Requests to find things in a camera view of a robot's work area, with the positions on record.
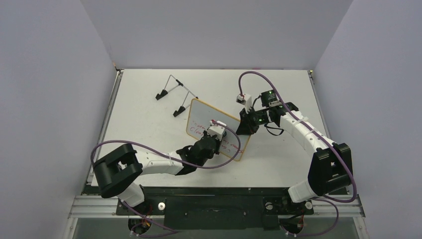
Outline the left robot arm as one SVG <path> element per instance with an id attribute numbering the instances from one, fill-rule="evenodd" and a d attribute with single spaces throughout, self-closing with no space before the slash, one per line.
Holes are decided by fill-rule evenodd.
<path id="1" fill-rule="evenodd" d="M 95 160 L 94 148 L 90 160 L 103 198 L 118 197 L 136 214 L 143 214 L 148 209 L 148 200 L 144 190 L 134 181 L 140 175 L 170 174 L 186 175 L 197 169 L 204 169 L 205 163 L 219 154 L 226 131 L 213 129 L 204 131 L 204 135 L 193 145 L 164 154 L 152 148 L 148 152 L 137 152 L 133 143 L 120 140 L 119 147 L 102 158 Z"/>

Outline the yellow framed whiteboard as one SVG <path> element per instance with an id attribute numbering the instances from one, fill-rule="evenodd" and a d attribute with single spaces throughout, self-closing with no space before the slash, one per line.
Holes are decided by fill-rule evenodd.
<path id="1" fill-rule="evenodd" d="M 220 121 L 226 124 L 233 131 L 237 131 L 240 120 L 203 102 L 199 99 L 192 99 L 189 109 L 188 121 L 186 126 L 186 133 L 199 140 L 203 136 L 203 132 L 210 127 L 211 121 Z M 249 135 L 240 135 L 239 140 L 226 130 L 226 136 L 222 139 L 220 153 L 231 158 L 239 149 L 239 153 L 234 158 L 234 161 L 240 161 L 246 146 L 249 142 Z"/>

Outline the aluminium extrusion rail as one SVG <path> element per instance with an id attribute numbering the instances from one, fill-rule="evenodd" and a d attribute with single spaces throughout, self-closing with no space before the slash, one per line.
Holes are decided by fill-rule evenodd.
<path id="1" fill-rule="evenodd" d="M 133 212 L 118 213 L 120 200 L 116 197 L 103 199 L 100 196 L 76 196 L 74 198 L 69 218 L 138 218 Z M 327 198 L 311 201 L 314 218 L 334 218 L 336 211 L 341 218 L 364 218 L 363 206 L 358 198 L 350 203 L 339 203 Z"/>

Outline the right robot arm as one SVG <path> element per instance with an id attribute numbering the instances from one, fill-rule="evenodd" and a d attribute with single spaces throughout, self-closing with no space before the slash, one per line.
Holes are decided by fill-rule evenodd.
<path id="1" fill-rule="evenodd" d="M 281 207 L 288 213 L 294 212 L 301 202 L 315 197 L 327 197 L 338 189 L 351 185 L 356 187 L 352 173 L 351 149 L 338 144 L 323 135 L 299 108 L 291 102 L 278 99 L 275 90 L 260 94 L 262 109 L 254 108 L 249 94 L 240 93 L 236 101 L 243 105 L 240 111 L 240 125 L 237 135 L 252 135 L 261 125 L 271 122 L 287 132 L 311 157 L 306 179 L 288 189 L 288 195 L 281 198 Z"/>

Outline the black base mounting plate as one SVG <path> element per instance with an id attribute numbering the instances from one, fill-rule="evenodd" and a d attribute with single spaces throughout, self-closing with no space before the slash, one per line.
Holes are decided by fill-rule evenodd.
<path id="1" fill-rule="evenodd" d="M 145 187 L 144 194 L 135 211 L 163 216 L 175 230 L 276 230 L 281 221 L 314 213 L 293 203 L 287 188 Z"/>

